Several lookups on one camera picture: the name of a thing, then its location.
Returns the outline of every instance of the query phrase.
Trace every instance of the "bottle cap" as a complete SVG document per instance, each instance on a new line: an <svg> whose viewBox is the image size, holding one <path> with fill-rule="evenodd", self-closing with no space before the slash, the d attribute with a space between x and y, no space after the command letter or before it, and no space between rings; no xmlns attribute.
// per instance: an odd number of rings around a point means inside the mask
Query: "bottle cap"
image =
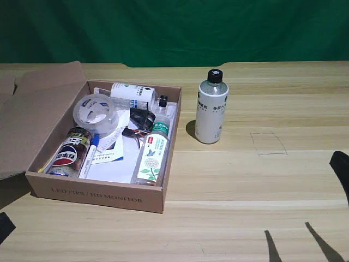
<svg viewBox="0 0 349 262"><path fill-rule="evenodd" d="M167 105L167 100L168 100L167 96L160 96L159 106L162 108L165 108Z"/></svg>
<svg viewBox="0 0 349 262"><path fill-rule="evenodd" d="M223 78L223 72L219 69L211 69L208 72L207 80L211 83L221 83Z"/></svg>

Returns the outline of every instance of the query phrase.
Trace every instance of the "green curtain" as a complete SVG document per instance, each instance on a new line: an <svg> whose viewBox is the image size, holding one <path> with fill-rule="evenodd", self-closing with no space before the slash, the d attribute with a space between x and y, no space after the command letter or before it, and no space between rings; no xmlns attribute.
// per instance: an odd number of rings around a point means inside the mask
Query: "green curtain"
<svg viewBox="0 0 349 262"><path fill-rule="evenodd" d="M0 62L349 59L348 0L0 0Z"/></svg>

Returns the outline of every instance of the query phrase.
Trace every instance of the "white paper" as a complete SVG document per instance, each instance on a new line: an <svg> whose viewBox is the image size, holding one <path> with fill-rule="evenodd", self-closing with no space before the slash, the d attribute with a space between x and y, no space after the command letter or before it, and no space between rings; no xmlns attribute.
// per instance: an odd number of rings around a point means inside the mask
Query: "white paper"
<svg viewBox="0 0 349 262"><path fill-rule="evenodd" d="M112 161L120 161L123 160L124 156L124 147L122 136L119 136L118 139L103 153L96 151L94 154L92 165L112 162Z"/></svg>
<svg viewBox="0 0 349 262"><path fill-rule="evenodd" d="M121 136L121 133L125 129L125 127L129 124L130 110L119 110L117 111L117 113L119 116L118 126L113 133L99 140L99 143L97 146L97 151L99 153L103 153L111 145L113 145L118 139L118 137Z"/></svg>
<svg viewBox="0 0 349 262"><path fill-rule="evenodd" d="M87 179L130 183L140 150L135 139L124 136L121 139L124 145L123 160L91 165Z"/></svg>

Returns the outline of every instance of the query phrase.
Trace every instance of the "blue marker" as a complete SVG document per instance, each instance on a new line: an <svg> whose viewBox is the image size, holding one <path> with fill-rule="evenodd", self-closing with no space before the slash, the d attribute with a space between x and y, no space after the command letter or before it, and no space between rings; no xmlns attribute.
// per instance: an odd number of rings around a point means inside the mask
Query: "blue marker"
<svg viewBox="0 0 349 262"><path fill-rule="evenodd" d="M87 177L89 168L91 167L91 163L92 163L94 154L96 153L96 150L97 150L98 143L99 143L99 136L95 135L93 137L91 145L89 147L87 156L85 158L85 162L83 162L83 166L81 168L79 178L86 178Z"/></svg>

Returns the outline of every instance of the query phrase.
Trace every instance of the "white bottle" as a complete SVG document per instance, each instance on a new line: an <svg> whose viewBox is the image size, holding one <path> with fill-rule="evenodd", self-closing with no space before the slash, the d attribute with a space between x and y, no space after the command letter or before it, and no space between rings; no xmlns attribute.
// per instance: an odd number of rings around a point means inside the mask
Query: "white bottle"
<svg viewBox="0 0 349 262"><path fill-rule="evenodd" d="M220 139L229 87L222 82L223 72L211 69L207 80L198 88L196 109L196 138L205 144Z"/></svg>
<svg viewBox="0 0 349 262"><path fill-rule="evenodd" d="M158 99L158 94L152 87L116 82L112 86L110 97L117 104L123 104L122 99L128 99L130 108L151 110Z"/></svg>

